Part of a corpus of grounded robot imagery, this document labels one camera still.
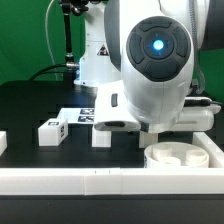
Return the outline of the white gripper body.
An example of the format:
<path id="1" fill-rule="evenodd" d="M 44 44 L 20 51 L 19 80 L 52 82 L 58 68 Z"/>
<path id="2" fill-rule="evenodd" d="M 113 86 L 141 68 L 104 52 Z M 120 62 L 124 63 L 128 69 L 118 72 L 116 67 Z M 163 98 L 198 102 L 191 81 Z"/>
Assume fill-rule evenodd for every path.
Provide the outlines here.
<path id="1" fill-rule="evenodd" d="M 180 114 L 167 122 L 147 123 L 135 118 L 127 109 L 121 81 L 102 84 L 95 100 L 94 128 L 98 131 L 207 131 L 221 105 L 207 97 L 186 97 Z"/>

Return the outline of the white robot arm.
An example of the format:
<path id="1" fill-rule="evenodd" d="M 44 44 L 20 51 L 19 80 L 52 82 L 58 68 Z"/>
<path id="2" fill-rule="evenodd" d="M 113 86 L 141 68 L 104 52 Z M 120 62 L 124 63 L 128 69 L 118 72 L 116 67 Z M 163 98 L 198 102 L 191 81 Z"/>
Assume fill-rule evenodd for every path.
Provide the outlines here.
<path id="1" fill-rule="evenodd" d="M 224 0 L 108 0 L 107 68 L 94 57 L 81 73 L 98 88 L 97 131 L 207 131 L 220 108 L 202 96 L 198 51 L 224 48 Z"/>

